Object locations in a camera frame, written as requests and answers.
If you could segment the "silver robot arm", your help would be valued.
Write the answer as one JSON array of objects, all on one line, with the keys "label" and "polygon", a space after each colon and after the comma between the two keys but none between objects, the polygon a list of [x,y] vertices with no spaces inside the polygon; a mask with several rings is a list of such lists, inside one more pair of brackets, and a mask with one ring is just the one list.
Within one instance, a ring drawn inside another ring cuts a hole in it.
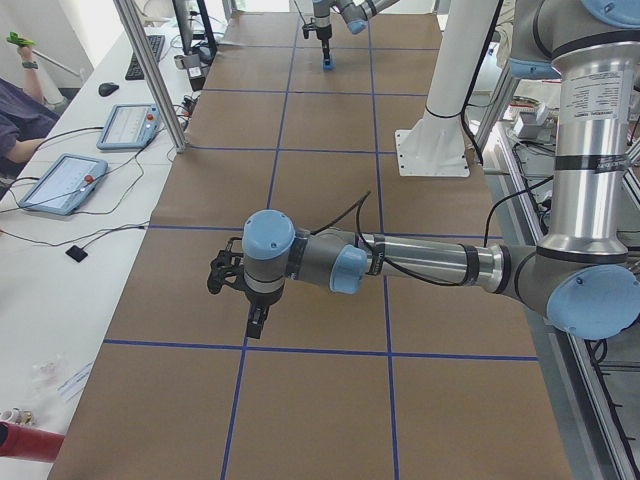
[{"label": "silver robot arm", "polygon": [[520,301],[557,329],[606,339],[639,313],[639,284],[617,237],[629,101],[639,61],[635,1],[520,1],[511,65],[521,77],[561,78],[551,223],[533,247],[473,247],[298,230],[282,212],[245,223],[236,285],[251,307],[246,333],[261,335],[287,279],[353,294],[368,275],[442,287],[479,286]]},{"label": "silver robot arm", "polygon": [[396,3],[397,0],[366,0],[356,5],[348,0],[313,0],[313,15],[309,22],[302,26],[303,36],[308,39],[311,32],[316,33],[317,39],[321,42],[322,66],[325,70],[331,70],[333,68],[330,53],[331,12],[337,11],[348,30],[356,35],[367,27],[370,19]]}]

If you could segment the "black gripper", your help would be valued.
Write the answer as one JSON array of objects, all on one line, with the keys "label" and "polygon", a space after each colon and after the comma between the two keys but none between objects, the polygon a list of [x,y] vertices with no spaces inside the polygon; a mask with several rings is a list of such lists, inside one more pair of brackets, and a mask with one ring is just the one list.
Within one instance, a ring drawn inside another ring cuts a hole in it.
[{"label": "black gripper", "polygon": [[246,326],[247,337],[261,337],[264,325],[268,319],[269,308],[281,299],[282,294],[282,286],[277,290],[267,293],[261,293],[251,288],[246,289],[245,297],[250,302]]},{"label": "black gripper", "polygon": [[327,65],[327,59],[331,59],[329,41],[332,38],[332,25],[330,21],[315,22],[316,37],[321,41],[323,53],[323,65]]}]

